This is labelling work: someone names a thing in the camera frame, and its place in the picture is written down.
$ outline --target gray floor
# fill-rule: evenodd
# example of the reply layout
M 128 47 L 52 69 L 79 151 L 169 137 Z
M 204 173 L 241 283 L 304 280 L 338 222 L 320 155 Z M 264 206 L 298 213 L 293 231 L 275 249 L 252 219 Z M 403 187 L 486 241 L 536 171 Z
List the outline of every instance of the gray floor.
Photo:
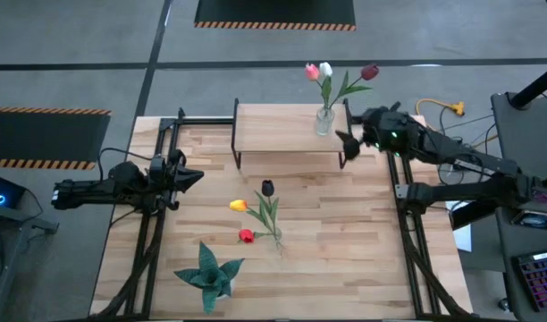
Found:
M 159 61 L 454 59 L 547 57 L 547 5 L 543 0 L 356 0 L 354 33 L 201 30 L 193 28 L 195 0 L 176 0 Z M 119 63 L 148 60 L 163 0 L 0 0 L 0 64 Z M 356 68 L 349 68 L 351 73 Z M 444 125 L 491 113 L 490 95 L 520 90 L 547 65 L 383 67 L 370 95 L 350 99 L 354 114 L 399 100 L 413 111 L 420 98 L 464 101 L 462 118 L 445 113 Z M 345 69 L 336 68 L 336 74 Z M 89 107 L 114 111 L 105 147 L 126 148 L 144 71 L 0 72 L 0 106 Z M 233 99 L 254 103 L 311 103 L 317 88 L 301 69 L 157 71 L 146 115 L 229 115 Z M 440 108 L 423 105 L 438 126 Z M 455 128 L 469 142 L 493 119 Z M 488 145 L 499 155 L 497 140 Z M 121 155 L 105 155 L 108 168 Z M 48 321 L 86 316 L 112 208 L 55 211 L 53 182 L 94 179 L 94 172 L 5 171 L 0 175 L 36 192 L 44 216 L 61 227 L 26 250 L 4 314 L 5 321 Z M 475 312 L 510 318 L 496 309 L 505 292 L 500 275 L 466 270 Z

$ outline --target white tulip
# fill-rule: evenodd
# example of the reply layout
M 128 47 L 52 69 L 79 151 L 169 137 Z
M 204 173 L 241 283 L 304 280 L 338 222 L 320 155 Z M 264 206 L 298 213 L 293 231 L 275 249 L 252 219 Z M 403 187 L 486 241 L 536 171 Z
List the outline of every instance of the white tulip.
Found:
M 321 72 L 321 75 L 324 77 L 331 77 L 331 75 L 333 75 L 333 70 L 329 63 L 320 63 L 319 72 Z

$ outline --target wooden tabletop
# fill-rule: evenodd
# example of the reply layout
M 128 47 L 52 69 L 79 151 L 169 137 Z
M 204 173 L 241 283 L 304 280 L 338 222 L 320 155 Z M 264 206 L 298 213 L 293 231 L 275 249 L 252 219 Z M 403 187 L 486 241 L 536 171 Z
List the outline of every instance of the wooden tabletop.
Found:
M 348 132 L 345 105 L 333 105 L 330 133 L 316 133 L 321 104 L 239 104 L 235 148 L 239 152 L 342 152 L 335 130 Z
M 155 117 L 137 119 L 130 151 L 152 155 L 158 122 Z M 361 129 L 353 131 L 359 135 Z M 151 318 L 414 317 L 385 154 L 363 147 L 361 156 L 344 170 L 339 170 L 333 153 L 248 154 L 238 170 L 230 143 L 231 126 L 181 127 L 178 147 L 188 157 L 187 167 L 203 170 L 206 176 L 178 196 L 177 211 L 167 211 Z M 143 160 L 130 160 L 147 167 Z M 411 164 L 416 182 L 438 182 L 433 165 Z M 228 205 L 245 199 L 255 207 L 253 190 L 260 190 L 264 179 L 273 180 L 280 198 L 283 252 L 266 237 L 253 244 L 237 243 L 240 229 L 261 232 L 263 228 L 252 216 L 233 212 Z M 117 207 L 114 217 L 128 210 Z M 423 221 L 435 274 L 458 304 L 471 311 L 448 216 L 430 208 Z M 103 309 L 129 276 L 139 222 L 139 215 L 129 216 L 108 234 L 92 313 Z M 246 259 L 233 297 L 219 301 L 213 316 L 203 312 L 201 291 L 173 273 L 198 266 L 200 241 L 215 253 L 219 264 Z M 419 283 L 430 312 L 422 276 Z M 142 303 L 143 286 L 144 280 L 136 309 Z

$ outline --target keyboard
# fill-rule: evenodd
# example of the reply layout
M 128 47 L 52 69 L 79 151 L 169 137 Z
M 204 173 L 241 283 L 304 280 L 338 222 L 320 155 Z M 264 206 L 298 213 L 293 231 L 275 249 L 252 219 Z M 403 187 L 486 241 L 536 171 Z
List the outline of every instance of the keyboard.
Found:
M 547 310 L 547 251 L 514 258 L 535 311 Z

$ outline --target tulip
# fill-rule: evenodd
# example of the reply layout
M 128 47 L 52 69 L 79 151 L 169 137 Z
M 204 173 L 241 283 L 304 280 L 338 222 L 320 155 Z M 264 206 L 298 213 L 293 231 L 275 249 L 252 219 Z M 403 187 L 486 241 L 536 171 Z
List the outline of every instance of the tulip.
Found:
M 319 70 L 314 64 L 306 64 L 306 76 L 310 81 L 317 81 L 319 78 Z
M 365 81 L 372 80 L 379 73 L 379 67 L 375 64 L 370 64 L 361 70 L 361 78 Z
M 274 195 L 274 183 L 271 180 L 262 181 L 262 194 L 268 198 Z
M 252 233 L 249 229 L 240 230 L 238 237 L 240 237 L 240 240 L 245 243 L 254 242 L 254 233 Z
M 333 75 L 333 70 L 331 69 L 331 66 L 329 65 L 329 63 L 320 63 L 319 71 L 321 72 L 321 75 L 324 77 L 331 77 L 331 75 Z
M 230 203 L 230 209 L 244 212 L 248 210 L 248 203 L 246 202 L 246 200 L 234 200 Z

